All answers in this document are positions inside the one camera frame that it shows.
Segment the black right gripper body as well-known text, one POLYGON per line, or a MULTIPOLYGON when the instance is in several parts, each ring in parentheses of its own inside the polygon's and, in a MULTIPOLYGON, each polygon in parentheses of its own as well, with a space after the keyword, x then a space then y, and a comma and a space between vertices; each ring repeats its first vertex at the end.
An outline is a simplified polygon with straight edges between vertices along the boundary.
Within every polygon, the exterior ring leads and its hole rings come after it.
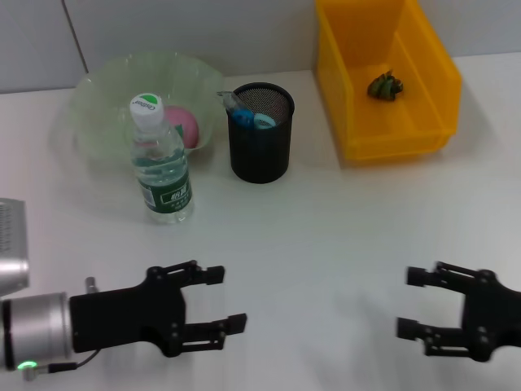
POLYGON ((463 306, 462 330, 469 357, 487 362, 502 347, 520 346, 520 293, 505 287, 490 270, 479 270, 463 306))

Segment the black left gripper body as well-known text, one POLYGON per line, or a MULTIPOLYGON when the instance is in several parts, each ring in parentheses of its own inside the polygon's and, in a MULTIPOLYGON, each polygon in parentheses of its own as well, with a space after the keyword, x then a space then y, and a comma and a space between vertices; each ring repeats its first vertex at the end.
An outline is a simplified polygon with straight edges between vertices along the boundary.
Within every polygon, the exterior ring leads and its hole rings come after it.
POLYGON ((157 346, 167 358, 182 352, 187 268, 151 267, 131 288, 89 293, 69 300, 76 353, 137 342, 157 346))

